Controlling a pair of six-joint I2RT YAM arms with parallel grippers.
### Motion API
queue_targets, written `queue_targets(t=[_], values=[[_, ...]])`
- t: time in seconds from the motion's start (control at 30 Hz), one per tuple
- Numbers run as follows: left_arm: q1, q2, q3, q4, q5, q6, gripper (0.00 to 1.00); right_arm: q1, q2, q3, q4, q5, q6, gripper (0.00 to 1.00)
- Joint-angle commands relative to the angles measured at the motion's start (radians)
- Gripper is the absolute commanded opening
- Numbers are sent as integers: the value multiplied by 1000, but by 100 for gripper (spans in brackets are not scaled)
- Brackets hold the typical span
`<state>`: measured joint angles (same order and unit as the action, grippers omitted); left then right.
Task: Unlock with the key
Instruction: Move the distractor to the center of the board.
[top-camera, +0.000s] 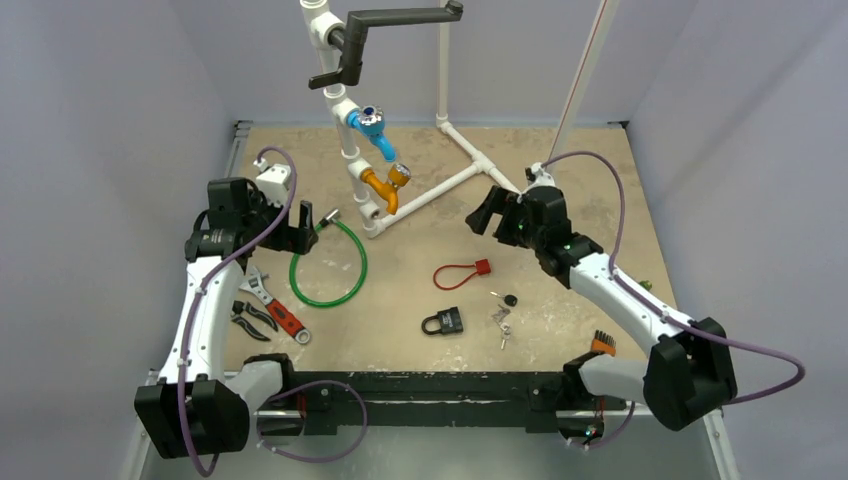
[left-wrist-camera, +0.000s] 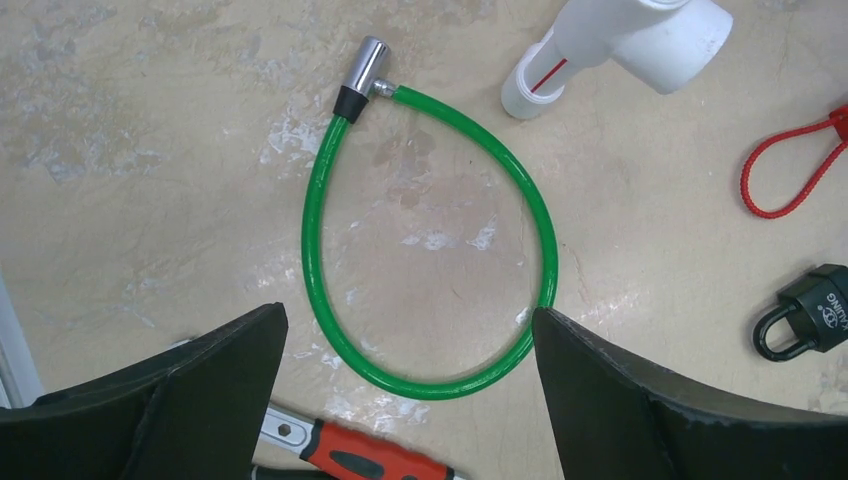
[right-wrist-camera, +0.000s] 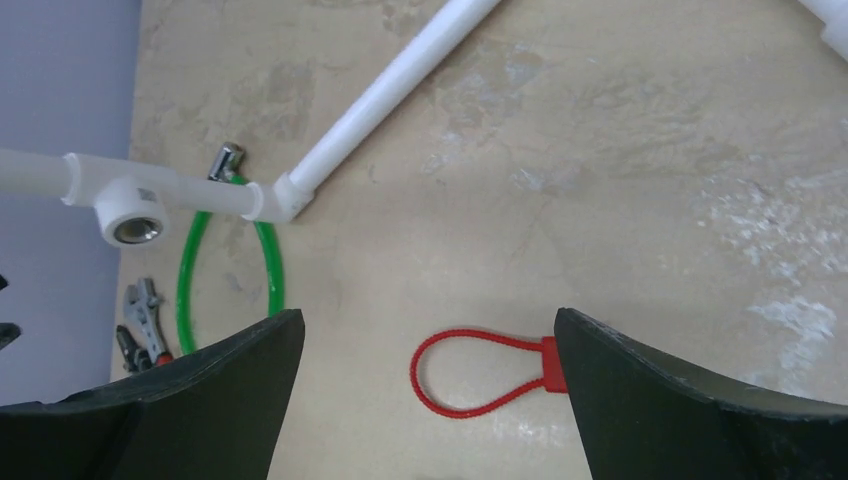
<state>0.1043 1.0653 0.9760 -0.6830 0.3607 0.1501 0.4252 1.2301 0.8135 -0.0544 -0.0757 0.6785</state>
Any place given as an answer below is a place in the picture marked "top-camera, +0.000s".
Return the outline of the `black-headed key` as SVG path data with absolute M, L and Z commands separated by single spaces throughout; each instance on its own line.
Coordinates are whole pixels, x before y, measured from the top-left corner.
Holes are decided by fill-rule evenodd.
M 508 307 L 515 307 L 518 304 L 518 298 L 513 294 L 501 294 L 492 291 L 491 295 L 497 298 L 499 301 L 502 301 Z

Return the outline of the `black padlock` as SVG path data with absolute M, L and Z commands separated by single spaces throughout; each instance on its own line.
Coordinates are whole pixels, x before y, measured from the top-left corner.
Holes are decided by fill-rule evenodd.
M 465 327 L 459 308 L 453 306 L 423 319 L 421 330 L 428 336 L 452 335 L 463 333 Z

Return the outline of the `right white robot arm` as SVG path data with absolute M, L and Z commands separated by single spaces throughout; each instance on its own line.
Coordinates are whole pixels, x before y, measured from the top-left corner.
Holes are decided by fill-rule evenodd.
M 533 251 L 547 275 L 600 308 L 647 356 L 639 363 L 595 351 L 566 363 L 561 392 L 569 404 L 616 397 L 647 406 L 661 425 L 680 431 L 737 397 L 722 325 L 692 320 L 615 269 L 597 242 L 573 229 L 560 189 L 493 187 L 465 223 L 481 235 L 494 215 L 501 217 L 498 242 Z

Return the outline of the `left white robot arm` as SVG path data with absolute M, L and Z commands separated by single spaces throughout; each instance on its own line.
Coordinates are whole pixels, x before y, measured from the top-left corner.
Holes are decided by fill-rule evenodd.
M 306 254 L 317 242 L 312 205 L 300 203 L 289 223 L 296 178 L 263 184 L 232 177 L 207 185 L 208 206 L 185 242 L 187 289 L 174 344 L 152 385 L 141 386 L 134 408 L 165 459 L 239 452 L 266 401 L 284 409 L 298 382 L 281 354 L 246 360 L 232 378 L 224 350 L 232 307 L 256 248 Z

